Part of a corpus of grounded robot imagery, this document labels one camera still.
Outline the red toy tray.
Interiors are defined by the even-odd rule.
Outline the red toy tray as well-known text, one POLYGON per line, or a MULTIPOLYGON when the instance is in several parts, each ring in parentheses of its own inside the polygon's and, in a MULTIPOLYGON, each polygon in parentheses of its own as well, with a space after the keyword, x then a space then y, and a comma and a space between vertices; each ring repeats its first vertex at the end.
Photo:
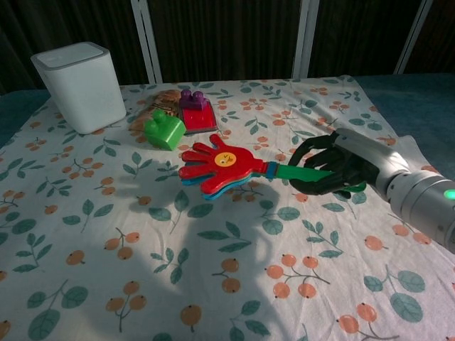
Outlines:
POLYGON ((180 107, 179 115, 186 127, 185 135, 216 131, 218 128, 215 113, 210 102, 203 109, 180 107))

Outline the purple building block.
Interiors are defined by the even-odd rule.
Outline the purple building block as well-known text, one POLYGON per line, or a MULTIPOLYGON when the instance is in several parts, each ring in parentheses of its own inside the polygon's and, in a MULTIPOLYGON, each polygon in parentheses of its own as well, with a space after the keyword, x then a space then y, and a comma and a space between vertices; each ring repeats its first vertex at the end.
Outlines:
POLYGON ((181 91, 178 106, 181 109, 204 110, 209 101, 201 91, 192 92, 189 89, 181 91))

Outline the floral tablecloth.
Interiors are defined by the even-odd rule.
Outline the floral tablecloth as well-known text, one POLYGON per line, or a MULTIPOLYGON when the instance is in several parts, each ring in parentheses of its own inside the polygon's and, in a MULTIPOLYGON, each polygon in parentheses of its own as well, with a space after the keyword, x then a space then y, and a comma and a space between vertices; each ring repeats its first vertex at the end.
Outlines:
POLYGON ((82 136, 47 101, 0 144, 0 341, 455 341, 455 255, 372 190, 255 178, 216 200, 126 117, 82 136))

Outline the red hand clapper toy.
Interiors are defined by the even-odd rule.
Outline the red hand clapper toy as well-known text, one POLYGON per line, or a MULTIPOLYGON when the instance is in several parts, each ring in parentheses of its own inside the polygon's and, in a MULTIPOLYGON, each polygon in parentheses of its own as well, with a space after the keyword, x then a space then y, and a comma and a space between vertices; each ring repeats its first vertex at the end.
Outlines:
POLYGON ((185 185, 199 185, 207 200, 253 177, 286 180, 306 195, 341 193, 349 198, 366 188, 366 180, 362 178, 362 161, 335 147, 337 137, 333 133, 305 140, 285 165, 256 158, 246 148, 227 145, 213 134, 211 145, 198 142, 182 154, 185 165, 178 175, 185 185))

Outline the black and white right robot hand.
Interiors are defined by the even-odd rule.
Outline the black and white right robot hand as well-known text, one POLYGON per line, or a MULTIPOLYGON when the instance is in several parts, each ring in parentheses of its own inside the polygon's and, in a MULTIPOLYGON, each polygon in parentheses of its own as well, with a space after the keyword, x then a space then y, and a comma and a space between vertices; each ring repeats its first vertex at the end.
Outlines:
POLYGON ((305 140, 288 164, 297 166, 313 149, 318 153, 307 158, 304 167, 330 171, 331 174, 318 181, 294 178, 289 181, 294 189, 306 195, 335 193, 349 199, 348 187, 366 183, 387 201, 387 189, 392 180, 410 171, 408 163, 398 152, 350 129, 337 129, 329 135, 305 140))

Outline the green building block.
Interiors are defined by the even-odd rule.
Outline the green building block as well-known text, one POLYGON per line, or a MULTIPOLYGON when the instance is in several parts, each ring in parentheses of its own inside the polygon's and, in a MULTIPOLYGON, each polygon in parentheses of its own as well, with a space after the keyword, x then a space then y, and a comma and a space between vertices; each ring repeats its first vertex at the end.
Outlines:
POLYGON ((156 110, 144 123, 147 141, 166 151, 173 151, 185 133, 185 124, 178 117, 169 116, 161 109, 156 110))

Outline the white frame post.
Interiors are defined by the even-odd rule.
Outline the white frame post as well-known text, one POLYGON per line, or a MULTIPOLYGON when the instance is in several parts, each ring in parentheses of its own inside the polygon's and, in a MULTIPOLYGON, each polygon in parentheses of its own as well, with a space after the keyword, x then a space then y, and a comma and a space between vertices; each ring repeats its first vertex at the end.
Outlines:
POLYGON ((309 76, 319 4, 320 0, 300 0, 299 26, 291 73, 293 79, 304 79, 309 76))
POLYGON ((130 0, 149 84, 163 83, 148 0, 130 0))
POLYGON ((397 64, 393 71, 394 75, 401 75, 404 73, 433 2, 434 0, 420 0, 419 7, 409 29, 409 33, 405 44, 403 45, 402 52, 400 53, 397 64))

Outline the white square trash bin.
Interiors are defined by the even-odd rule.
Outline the white square trash bin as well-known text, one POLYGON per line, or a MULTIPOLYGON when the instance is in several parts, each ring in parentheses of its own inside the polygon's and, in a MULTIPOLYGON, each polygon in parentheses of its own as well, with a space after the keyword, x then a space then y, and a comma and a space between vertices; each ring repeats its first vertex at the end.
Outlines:
POLYGON ((67 123, 79 134, 116 123, 126 108, 108 49, 81 42, 36 53, 31 62, 67 123))

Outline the orange snack bag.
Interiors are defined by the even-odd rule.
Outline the orange snack bag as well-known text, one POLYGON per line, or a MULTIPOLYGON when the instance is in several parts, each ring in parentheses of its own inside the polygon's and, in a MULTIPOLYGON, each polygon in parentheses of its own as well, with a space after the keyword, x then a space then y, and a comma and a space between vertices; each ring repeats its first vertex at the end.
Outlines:
POLYGON ((181 92, 178 90, 163 90, 149 96, 146 100, 145 108, 139 110, 139 113, 129 125, 129 130, 143 132, 145 122, 151 119, 154 112, 158 110, 162 110, 170 117, 177 117, 180 98, 181 92))

